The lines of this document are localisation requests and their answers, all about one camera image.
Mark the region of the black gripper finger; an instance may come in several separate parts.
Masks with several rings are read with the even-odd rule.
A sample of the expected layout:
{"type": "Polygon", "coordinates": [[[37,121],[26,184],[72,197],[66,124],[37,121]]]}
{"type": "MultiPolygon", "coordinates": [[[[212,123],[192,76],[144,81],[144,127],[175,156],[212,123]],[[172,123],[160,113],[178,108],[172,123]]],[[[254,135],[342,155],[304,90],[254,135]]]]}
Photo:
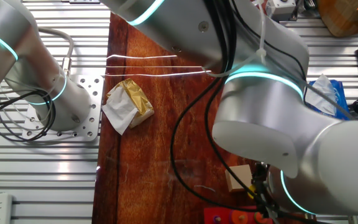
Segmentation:
{"type": "Polygon", "coordinates": [[[268,176],[269,165],[263,162],[256,162],[252,173],[252,183],[254,185],[262,185],[268,176]]]}
{"type": "Polygon", "coordinates": [[[257,194],[257,207],[264,218],[275,218],[275,212],[269,208],[269,204],[263,194],[257,194]]]}

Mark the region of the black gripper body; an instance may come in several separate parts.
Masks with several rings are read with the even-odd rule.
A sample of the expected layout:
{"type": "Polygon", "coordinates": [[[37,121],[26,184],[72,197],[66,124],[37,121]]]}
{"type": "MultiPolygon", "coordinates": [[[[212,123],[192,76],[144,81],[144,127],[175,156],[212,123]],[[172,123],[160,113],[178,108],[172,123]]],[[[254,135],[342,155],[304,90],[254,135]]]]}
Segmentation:
{"type": "Polygon", "coordinates": [[[268,203],[274,203],[274,199],[271,194],[270,186],[269,186],[269,171],[266,170],[262,179],[262,187],[263,187],[263,196],[268,203]]]}

